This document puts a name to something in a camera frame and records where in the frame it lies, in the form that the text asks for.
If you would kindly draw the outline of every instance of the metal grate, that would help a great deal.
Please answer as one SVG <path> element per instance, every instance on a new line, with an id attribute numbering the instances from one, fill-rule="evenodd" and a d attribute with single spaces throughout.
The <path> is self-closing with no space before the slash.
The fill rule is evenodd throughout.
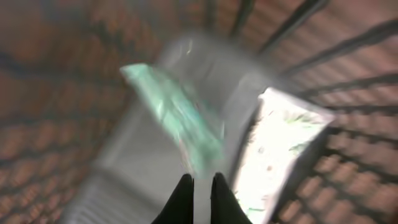
<path id="1" fill-rule="evenodd" d="M 107 173 L 93 174 L 63 216 L 62 223 L 150 223 L 159 209 Z"/>

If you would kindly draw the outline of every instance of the brick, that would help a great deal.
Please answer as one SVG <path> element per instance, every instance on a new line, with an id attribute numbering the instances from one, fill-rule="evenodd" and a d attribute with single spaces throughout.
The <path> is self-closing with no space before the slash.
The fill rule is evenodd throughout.
<path id="1" fill-rule="evenodd" d="M 279 217 L 284 222 L 288 222 L 293 216 L 300 210 L 301 204 L 300 202 L 288 202 L 285 208 L 279 214 Z"/>
<path id="2" fill-rule="evenodd" d="M 99 132 L 96 120 L 94 118 L 88 118 L 83 120 L 80 124 L 80 141 L 91 142 L 94 140 L 94 136 L 96 136 L 95 133 Z"/>
<path id="3" fill-rule="evenodd" d="M 315 166 L 315 170 L 322 173 L 331 172 L 339 164 L 340 159 L 341 157 L 337 155 L 323 156 Z"/>
<path id="4" fill-rule="evenodd" d="M 372 76 L 393 72 L 398 69 L 394 56 L 382 48 L 381 44 L 363 47 L 354 54 L 357 57 L 363 58 L 366 63 L 372 66 L 374 69 L 374 72 L 371 74 Z"/>
<path id="5" fill-rule="evenodd" d="M 365 215 L 355 215 L 352 219 L 352 224 L 376 224 L 376 222 Z"/>
<path id="6" fill-rule="evenodd" d="M 78 124 L 74 120 L 64 121 L 59 128 L 58 143 L 59 145 L 70 144 L 76 139 Z"/>
<path id="7" fill-rule="evenodd" d="M 63 176 L 61 182 L 60 182 L 60 188 L 65 189 L 74 184 L 74 180 L 76 179 L 78 175 L 78 168 L 77 167 L 71 167 L 68 169 L 67 173 Z"/>
<path id="8" fill-rule="evenodd" d="M 18 156 L 27 146 L 29 138 L 27 127 L 24 125 L 11 126 L 1 130 L 0 159 L 12 159 Z"/>
<path id="9" fill-rule="evenodd" d="M 381 184 L 374 195 L 369 198 L 366 205 L 369 208 L 391 214 L 396 209 L 398 202 L 398 185 Z"/>
<path id="10" fill-rule="evenodd" d="M 58 165 L 60 160 L 60 155 L 53 153 L 46 155 L 41 162 L 41 167 L 39 170 L 39 175 L 40 176 L 45 176 L 48 175 L 50 172 L 52 172 L 55 167 Z"/>
<path id="11" fill-rule="evenodd" d="M 98 64 L 105 57 L 105 48 L 97 36 L 89 36 L 86 40 L 84 57 L 81 60 L 81 69 L 84 75 L 93 77 L 98 72 Z"/>
<path id="12" fill-rule="evenodd" d="M 77 68 L 82 60 L 86 43 L 82 41 L 82 34 L 78 30 L 64 30 L 63 37 L 54 48 L 54 53 L 49 59 L 50 66 L 64 72 L 70 72 Z"/>
<path id="13" fill-rule="evenodd" d="M 58 206 L 58 204 L 60 203 L 60 200 L 61 200 L 60 194 L 52 195 L 49 198 L 45 209 L 48 210 L 48 211 L 53 211 Z"/>
<path id="14" fill-rule="evenodd" d="M 78 108 L 81 113 L 88 113 L 95 109 L 95 104 L 98 101 L 98 88 L 93 84 L 85 84 L 82 88 L 81 97 L 78 99 Z"/>
<path id="15" fill-rule="evenodd" d="M 315 220 L 309 214 L 301 214 L 298 216 L 295 224 L 315 224 Z"/>
<path id="16" fill-rule="evenodd" d="M 374 127 L 373 130 L 376 134 L 385 136 L 387 138 L 397 138 L 397 123 L 398 120 L 394 116 L 387 116 L 382 113 L 374 113 Z"/>
<path id="17" fill-rule="evenodd" d="M 394 158 L 394 148 L 388 142 L 377 142 L 372 145 L 371 150 L 368 151 L 366 155 L 364 155 L 363 160 L 367 164 L 380 166 L 382 168 L 386 168 Z"/>
<path id="18" fill-rule="evenodd" d="M 375 96 L 375 92 L 371 90 L 361 90 L 361 89 L 354 89 L 350 91 L 346 91 L 346 93 L 354 96 L 357 102 L 361 105 L 379 105 L 381 99 Z"/>
<path id="19" fill-rule="evenodd" d="M 352 195 L 367 197 L 377 187 L 379 181 L 380 177 L 372 172 L 358 173 L 346 191 Z"/>
<path id="20" fill-rule="evenodd" d="M 9 46 L 12 56 L 23 65 L 37 65 L 47 59 L 56 43 L 55 34 L 59 32 L 57 27 L 44 21 L 41 14 L 30 13 L 30 16 L 23 16 L 25 24 L 18 26 L 19 30 L 23 30 L 19 34 L 21 37 L 16 38 L 15 45 Z"/>
<path id="21" fill-rule="evenodd" d="M 351 120 L 353 121 L 353 128 L 357 131 L 366 132 L 372 128 L 373 122 L 372 117 L 368 114 L 363 114 L 360 111 L 354 111 L 351 114 Z"/>
<path id="22" fill-rule="evenodd" d="M 108 49 L 107 57 L 103 64 L 102 77 L 111 78 L 115 72 L 119 72 L 119 54 L 114 47 Z"/>
<path id="23" fill-rule="evenodd" d="M 33 146 L 35 150 L 43 151 L 54 142 L 57 136 L 58 127 L 51 120 L 36 124 L 36 127 L 37 132 L 34 138 Z"/>
<path id="24" fill-rule="evenodd" d="M 398 85 L 375 85 L 371 88 L 380 95 L 382 104 L 398 105 Z"/>
<path id="25" fill-rule="evenodd" d="M 322 211 L 328 203 L 331 202 L 333 198 L 335 198 L 337 192 L 333 188 L 325 188 L 321 190 L 319 195 L 313 199 L 311 202 L 311 207 L 318 211 Z"/>
<path id="26" fill-rule="evenodd" d="M 7 168 L 0 169 L 0 190 L 8 185 L 10 170 Z"/>
<path id="27" fill-rule="evenodd" d="M 48 178 L 43 184 L 43 191 L 41 192 L 43 196 L 48 196 L 58 185 L 60 178 L 56 175 Z"/>
<path id="28" fill-rule="evenodd" d="M 17 112 L 28 85 L 13 77 L 11 72 L 0 70 L 0 118 Z"/>
<path id="29" fill-rule="evenodd" d="M 33 202 L 40 192 L 40 184 L 32 184 L 22 190 L 22 194 L 19 196 L 19 204 L 20 208 L 25 208 L 31 202 Z"/>
<path id="30" fill-rule="evenodd" d="M 30 118 L 37 118 L 45 113 L 52 105 L 56 94 L 55 83 L 41 79 L 29 80 L 29 100 L 23 103 L 23 114 Z"/>
<path id="31" fill-rule="evenodd" d="M 5 222 L 6 222 L 6 224 L 21 224 L 22 221 L 24 221 L 22 219 L 22 215 L 13 214 Z"/>
<path id="32" fill-rule="evenodd" d="M 14 204 L 15 201 L 13 196 L 5 195 L 0 197 L 0 218 L 7 215 L 7 213 L 14 207 Z"/>
<path id="33" fill-rule="evenodd" d="M 341 223 L 345 217 L 347 217 L 354 206 L 348 200 L 337 201 L 331 210 L 325 216 L 327 223 Z"/>
<path id="34" fill-rule="evenodd" d="M 350 147 L 344 152 L 349 156 L 358 156 L 363 157 L 369 150 L 371 150 L 372 145 L 369 144 L 369 141 L 366 137 L 357 136 L 353 139 L 353 142 Z"/>
<path id="35" fill-rule="evenodd" d="M 273 1 L 256 1 L 254 5 L 254 10 L 258 14 L 263 14 L 267 16 L 270 20 L 274 21 L 276 24 L 283 23 L 289 16 L 290 13 L 278 7 Z"/>
<path id="36" fill-rule="evenodd" d="M 360 32 L 397 17 L 394 10 L 396 4 L 389 1 L 380 4 L 372 0 L 335 0 L 331 6 L 344 21 L 354 25 Z"/>
<path id="37" fill-rule="evenodd" d="M 75 196 L 75 194 L 76 189 L 68 189 L 62 197 L 62 203 L 68 203 L 73 198 L 73 196 Z"/>
<path id="38" fill-rule="evenodd" d="M 61 213 L 62 213 L 62 208 L 58 208 L 56 211 L 54 211 L 52 214 L 51 214 L 51 219 L 53 219 L 53 220 L 58 220 L 59 218 L 60 218 L 60 215 L 61 215 Z"/>
<path id="39" fill-rule="evenodd" d="M 317 191 L 321 182 L 322 182 L 322 180 L 319 176 L 308 177 L 300 184 L 297 194 L 300 197 L 308 198 L 309 196 L 313 195 Z"/>
<path id="40" fill-rule="evenodd" d="M 59 162 L 58 168 L 61 170 L 66 170 L 70 168 L 73 162 L 78 159 L 78 149 L 76 147 L 71 147 L 67 152 L 61 155 L 62 160 Z"/>
<path id="41" fill-rule="evenodd" d="M 150 0 L 149 2 L 164 24 L 170 27 L 171 32 L 180 29 L 176 3 L 173 0 Z"/>
<path id="42" fill-rule="evenodd" d="M 36 218 L 39 217 L 39 215 L 42 213 L 44 209 L 44 204 L 42 203 L 36 203 L 32 205 L 29 209 L 29 215 L 31 220 L 35 220 Z"/>
<path id="43" fill-rule="evenodd" d="M 69 114 L 75 108 L 80 96 L 80 86 L 77 82 L 64 81 L 56 99 L 56 110 L 60 114 Z"/>
<path id="44" fill-rule="evenodd" d="M 353 174 L 356 172 L 358 169 L 358 165 L 353 163 L 353 162 L 346 162 L 344 164 L 340 164 L 334 173 L 331 175 L 331 179 L 334 182 L 341 182 L 344 183 L 348 181 L 350 177 L 353 176 Z"/>
<path id="45" fill-rule="evenodd" d="M 241 0 L 217 0 L 217 8 L 223 8 L 230 12 L 237 12 L 239 10 L 239 4 Z"/>
<path id="46" fill-rule="evenodd" d="M 19 161 L 11 174 L 11 185 L 21 186 L 26 183 L 37 172 L 38 163 L 34 160 Z"/>

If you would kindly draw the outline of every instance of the plastic bag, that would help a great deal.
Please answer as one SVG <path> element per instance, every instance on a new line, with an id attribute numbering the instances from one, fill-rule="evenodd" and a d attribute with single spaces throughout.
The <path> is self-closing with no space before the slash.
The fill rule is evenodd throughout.
<path id="1" fill-rule="evenodd" d="M 223 122 L 197 97 L 193 87 L 144 63 L 122 67 L 121 71 L 182 150 L 190 171 L 203 175 L 214 170 L 222 155 Z"/>

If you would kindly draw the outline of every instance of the trash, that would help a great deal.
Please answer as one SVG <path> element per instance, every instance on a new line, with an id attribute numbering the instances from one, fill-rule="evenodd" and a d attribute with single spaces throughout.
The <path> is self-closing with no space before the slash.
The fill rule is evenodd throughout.
<path id="1" fill-rule="evenodd" d="M 224 124 L 197 97 L 194 88 L 144 63 L 122 67 L 121 71 L 182 150 L 189 171 L 198 176 L 215 171 L 222 158 Z"/>

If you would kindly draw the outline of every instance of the metal bar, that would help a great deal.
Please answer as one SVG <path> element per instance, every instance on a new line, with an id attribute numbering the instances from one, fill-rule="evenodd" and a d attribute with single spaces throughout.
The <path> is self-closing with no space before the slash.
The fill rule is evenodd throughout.
<path id="1" fill-rule="evenodd" d="M 398 73 L 388 73 L 385 75 L 378 75 L 372 78 L 364 78 L 360 80 L 354 80 L 352 82 L 342 82 L 330 86 L 322 86 L 320 88 L 307 90 L 300 93 L 301 96 L 306 97 L 315 95 L 321 91 L 333 91 L 333 90 L 349 90 L 352 88 L 369 88 L 371 85 L 377 84 L 388 84 L 393 85 L 398 83 Z"/>
<path id="2" fill-rule="evenodd" d="M 217 0 L 207 0 L 206 1 L 205 27 L 208 31 L 213 31 L 213 24 L 214 24 L 214 20 L 215 20 L 215 12 L 216 12 L 216 2 L 217 2 Z"/>
<path id="3" fill-rule="evenodd" d="M 279 42 L 303 24 L 315 12 L 326 6 L 329 0 L 306 0 L 292 15 L 271 35 L 260 48 L 259 54 L 268 55 Z"/>
<path id="4" fill-rule="evenodd" d="M 241 0 L 238 15 L 236 16 L 234 26 L 230 33 L 231 37 L 236 37 L 239 31 L 242 29 L 246 20 L 254 7 L 254 0 Z"/>
<path id="5" fill-rule="evenodd" d="M 359 49 L 365 45 L 377 44 L 386 38 L 398 34 L 398 19 L 384 22 L 369 29 L 367 32 L 354 37 L 349 40 L 344 40 L 336 46 L 324 50 L 319 54 L 316 54 L 303 62 L 290 67 L 286 71 L 282 72 L 281 75 L 289 77 L 295 73 L 304 71 L 321 63 L 325 63 L 333 58 L 346 55 L 352 51 Z"/>

